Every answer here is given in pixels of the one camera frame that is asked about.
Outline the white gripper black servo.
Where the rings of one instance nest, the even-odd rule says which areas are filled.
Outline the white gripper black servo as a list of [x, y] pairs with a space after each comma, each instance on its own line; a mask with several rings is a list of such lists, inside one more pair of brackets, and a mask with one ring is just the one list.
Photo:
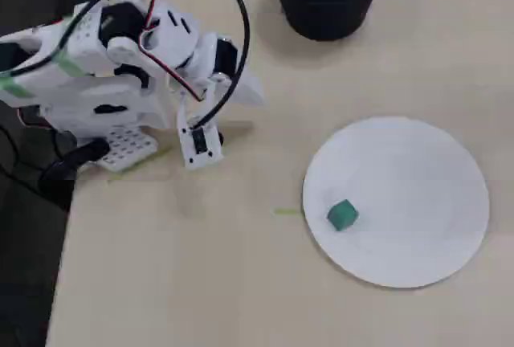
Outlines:
[[[228, 38], [214, 32], [200, 36], [192, 55], [177, 71], [188, 82], [199, 83], [207, 80], [208, 99], [222, 99], [235, 76], [238, 64], [238, 49]], [[264, 104], [263, 86], [251, 74], [248, 67], [243, 69], [228, 102], [261, 106]]]

